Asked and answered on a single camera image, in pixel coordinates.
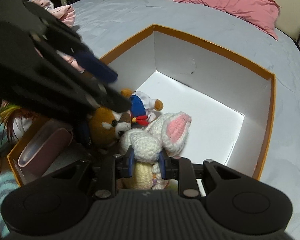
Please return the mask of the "colourful feather shuttlecock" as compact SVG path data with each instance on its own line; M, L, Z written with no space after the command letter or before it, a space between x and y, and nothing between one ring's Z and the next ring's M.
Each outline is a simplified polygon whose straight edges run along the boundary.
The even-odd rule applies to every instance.
M39 115L37 113L10 102L0 107L0 123L3 124L4 128L6 129L8 142L12 142L12 139L15 137L13 128L13 123L15 120L24 118L33 121L37 119L38 116Z

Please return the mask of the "pink case inside box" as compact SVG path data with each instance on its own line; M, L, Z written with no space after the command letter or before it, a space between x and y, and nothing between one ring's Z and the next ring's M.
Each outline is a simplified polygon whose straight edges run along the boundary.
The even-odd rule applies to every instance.
M46 122L19 155L17 164L28 179L41 177L72 141L72 128L55 120Z

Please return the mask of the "pink pillow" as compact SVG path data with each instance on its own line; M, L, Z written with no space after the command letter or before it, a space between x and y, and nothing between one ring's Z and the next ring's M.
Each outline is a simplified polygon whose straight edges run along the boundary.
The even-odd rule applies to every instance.
M280 6L274 0L175 0L180 3L201 4L226 12L254 25L264 33L278 39L275 22Z

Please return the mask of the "white crochet bunny plush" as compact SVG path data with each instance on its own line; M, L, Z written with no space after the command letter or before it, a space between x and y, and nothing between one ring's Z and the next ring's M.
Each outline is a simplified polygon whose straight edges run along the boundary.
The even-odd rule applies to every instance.
M133 190L163 190L170 181L164 180L159 167L159 155L164 150L169 157L184 148L191 117L184 113L166 113L145 128L133 128L120 139L120 154L129 147L134 150L135 166L131 178L123 178L125 188Z

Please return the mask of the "brown bear plush sailor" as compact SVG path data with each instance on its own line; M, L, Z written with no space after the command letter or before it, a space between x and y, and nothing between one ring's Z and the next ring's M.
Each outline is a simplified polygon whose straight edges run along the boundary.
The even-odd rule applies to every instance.
M161 100L153 99L144 92L124 88L121 95L130 101L129 110L117 113L101 106L89 119L91 140L105 149L115 145L134 125L147 126L164 107Z

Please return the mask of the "grey bed sheet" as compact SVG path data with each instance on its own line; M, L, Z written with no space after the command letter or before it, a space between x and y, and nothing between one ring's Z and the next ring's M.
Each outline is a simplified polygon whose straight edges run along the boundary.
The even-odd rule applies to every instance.
M300 52L292 39L280 31L272 38L250 23L203 5L170 0L81 0L74 9L78 32L96 56L159 24L230 49L276 75L274 127L261 179L292 201L287 231L300 239Z

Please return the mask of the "orange rimmed white box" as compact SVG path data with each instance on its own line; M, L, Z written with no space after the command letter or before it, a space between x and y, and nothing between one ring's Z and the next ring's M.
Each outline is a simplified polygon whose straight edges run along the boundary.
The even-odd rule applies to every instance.
M183 157L213 159L260 179L274 122L275 75L210 41L150 25L102 56L116 90L139 90L192 124Z

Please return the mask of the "pink crumpled blanket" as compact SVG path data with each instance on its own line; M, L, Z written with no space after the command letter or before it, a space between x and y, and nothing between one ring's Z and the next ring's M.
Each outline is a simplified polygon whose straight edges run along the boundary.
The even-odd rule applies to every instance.
M50 0L29 0L29 2L41 6L50 14L55 16L55 18L62 21L69 28L72 28L74 25L76 13L72 5L64 5L55 8L54 4Z

